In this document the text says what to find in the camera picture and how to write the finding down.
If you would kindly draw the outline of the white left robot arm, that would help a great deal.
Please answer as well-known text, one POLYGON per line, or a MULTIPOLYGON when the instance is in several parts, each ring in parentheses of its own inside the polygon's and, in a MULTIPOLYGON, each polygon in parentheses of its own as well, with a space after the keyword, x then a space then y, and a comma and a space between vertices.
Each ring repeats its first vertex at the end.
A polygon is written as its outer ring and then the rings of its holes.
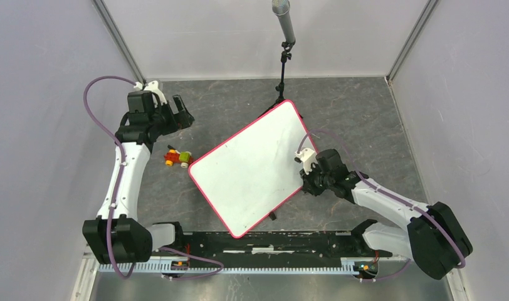
POLYGON ((128 111, 115 133, 115 167, 105 200, 95 219, 86 220, 82 233, 102 265, 146 262, 153 251, 163 247, 170 255, 181 254, 186 239, 180 235, 178 222, 142 226, 137 218, 137 204, 145 167, 157 138, 186 129, 194 117, 180 95, 169 103, 155 104, 156 93, 130 92, 128 111))

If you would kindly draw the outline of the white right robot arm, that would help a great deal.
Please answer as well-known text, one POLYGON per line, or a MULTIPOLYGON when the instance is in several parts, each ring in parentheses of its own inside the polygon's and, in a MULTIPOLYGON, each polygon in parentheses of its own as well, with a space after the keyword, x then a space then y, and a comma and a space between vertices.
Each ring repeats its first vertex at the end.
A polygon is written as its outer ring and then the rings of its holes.
POLYGON ((355 254, 366 256, 373 250, 382 250, 401 255, 435 280, 465 267, 473 245, 447 204, 425 204, 405 198, 368 175, 349 170, 335 149, 316 152, 303 148, 296 152, 295 161, 303 166, 303 192, 319 196, 331 191, 395 224, 386 226, 372 219, 359 224, 350 240, 355 254))

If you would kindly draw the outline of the silver microphone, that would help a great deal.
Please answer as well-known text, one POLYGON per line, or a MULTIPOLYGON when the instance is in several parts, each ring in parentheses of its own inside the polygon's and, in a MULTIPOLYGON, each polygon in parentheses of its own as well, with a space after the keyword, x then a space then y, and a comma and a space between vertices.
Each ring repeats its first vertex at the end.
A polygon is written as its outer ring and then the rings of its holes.
POLYGON ((278 18, 283 35, 285 37, 285 42, 287 44, 293 46, 296 43, 296 37, 295 37, 294 30, 293 30, 293 25, 291 23, 290 1, 289 0, 272 0, 271 8, 272 8, 272 12, 278 18))

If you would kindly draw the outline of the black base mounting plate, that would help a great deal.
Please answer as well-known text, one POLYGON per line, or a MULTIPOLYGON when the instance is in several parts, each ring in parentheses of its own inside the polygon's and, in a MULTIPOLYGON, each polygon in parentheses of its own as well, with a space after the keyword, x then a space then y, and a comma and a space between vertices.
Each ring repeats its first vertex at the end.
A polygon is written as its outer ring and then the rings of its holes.
POLYGON ((252 231, 233 238, 225 231, 185 232, 171 248, 204 258, 190 267, 213 268, 328 268, 341 258, 390 257, 388 251, 369 248, 349 231, 252 231))

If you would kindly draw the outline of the red yellow toy car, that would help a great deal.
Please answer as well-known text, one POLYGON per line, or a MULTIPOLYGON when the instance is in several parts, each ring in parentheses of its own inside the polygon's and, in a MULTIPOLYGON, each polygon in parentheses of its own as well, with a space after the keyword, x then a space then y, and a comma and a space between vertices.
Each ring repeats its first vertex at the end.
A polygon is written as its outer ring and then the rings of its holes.
POLYGON ((164 155, 165 165, 173 166, 180 165, 182 168, 187 169, 194 161, 192 153, 189 151, 181 152, 175 147, 168 145, 168 152, 164 155))

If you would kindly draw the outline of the pink framed whiteboard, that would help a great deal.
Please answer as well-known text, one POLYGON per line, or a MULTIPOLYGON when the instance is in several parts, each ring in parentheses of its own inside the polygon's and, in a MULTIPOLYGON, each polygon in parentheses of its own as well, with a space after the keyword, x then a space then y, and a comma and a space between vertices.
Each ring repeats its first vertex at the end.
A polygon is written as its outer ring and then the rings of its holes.
POLYGON ((233 238, 241 238, 302 188, 299 147, 316 148, 285 100, 198 158, 189 175, 233 238))

